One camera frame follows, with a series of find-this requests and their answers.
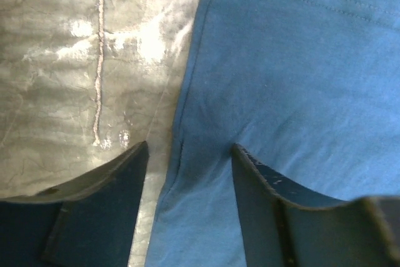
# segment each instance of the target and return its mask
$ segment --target scratch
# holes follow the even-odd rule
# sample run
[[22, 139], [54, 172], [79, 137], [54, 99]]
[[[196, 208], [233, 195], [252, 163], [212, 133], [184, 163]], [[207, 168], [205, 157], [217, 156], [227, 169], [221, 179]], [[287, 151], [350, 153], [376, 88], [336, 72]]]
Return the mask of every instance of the scratch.
[[94, 115], [94, 124], [93, 124], [93, 133], [94, 133], [94, 142], [93, 145], [100, 145], [100, 137], [99, 137], [99, 121], [101, 114], [101, 106], [102, 106], [102, 71], [104, 64], [104, 0], [99, 0], [98, 2], [99, 9], [99, 59], [97, 62], [97, 73], [96, 79], [94, 81], [94, 88], [96, 89], [96, 114]]
[[151, 119], [150, 126], [149, 126], [149, 130], [148, 130], [147, 135], [146, 135], [146, 141], [149, 141], [149, 136], [150, 136], [151, 130], [152, 130], [152, 128], [153, 128], [154, 122], [155, 122], [155, 120], [157, 119], [158, 109], [159, 109], [159, 107], [160, 107], [160, 105], [161, 105], [161, 103], [162, 103], [162, 101], [163, 101], [163, 99], [164, 99], [164, 95], [165, 95], [165, 93], [166, 93], [166, 91], [167, 91], [168, 82], [169, 82], [169, 78], [170, 78], [170, 77], [171, 77], [171, 73], [168, 75], [167, 81], [166, 81], [166, 83], [165, 83], [165, 85], [164, 85], [164, 89], [163, 89], [162, 94], [161, 94], [161, 97], [160, 97], [160, 100], [159, 100], [158, 103], [157, 103], [156, 110], [155, 110], [154, 115], [153, 115], [153, 117], [152, 117], [152, 119]]
[[17, 108], [16, 112], [14, 113], [14, 116], [13, 116], [13, 119], [11, 120], [11, 122], [10, 122], [10, 125], [8, 126], [6, 132], [4, 133], [3, 139], [0, 141], [0, 148], [3, 148], [3, 147], [4, 147], [4, 143], [5, 143], [6, 140], [7, 140], [8, 134], [10, 133], [11, 129], [13, 128], [14, 123], [15, 123], [15, 120], [17, 119], [17, 115], [19, 114], [19, 112], [20, 112], [20, 110], [21, 110], [21, 108], [22, 108], [22, 106], [23, 106], [23, 104], [24, 104], [24, 99], [23, 99], [23, 97], [22, 97], [20, 94], [17, 94], [17, 95], [18, 95], [19, 100], [20, 100], [21, 102], [19, 103], [19, 107]]

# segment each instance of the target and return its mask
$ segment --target gray floor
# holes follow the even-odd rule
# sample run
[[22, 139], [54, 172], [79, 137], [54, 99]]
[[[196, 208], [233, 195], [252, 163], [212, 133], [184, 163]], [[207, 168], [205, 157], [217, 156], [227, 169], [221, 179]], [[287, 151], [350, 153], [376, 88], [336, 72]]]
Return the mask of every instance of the gray floor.
[[129, 263], [143, 266], [197, 1], [0, 0], [0, 198], [33, 195], [146, 139]]

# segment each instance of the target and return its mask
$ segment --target blue trousers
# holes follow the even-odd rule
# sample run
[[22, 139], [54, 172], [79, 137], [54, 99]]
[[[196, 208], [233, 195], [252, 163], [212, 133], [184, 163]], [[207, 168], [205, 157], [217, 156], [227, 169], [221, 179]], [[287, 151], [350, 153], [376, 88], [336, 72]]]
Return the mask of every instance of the blue trousers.
[[400, 0], [200, 0], [147, 267], [243, 267], [229, 150], [322, 194], [400, 193]]

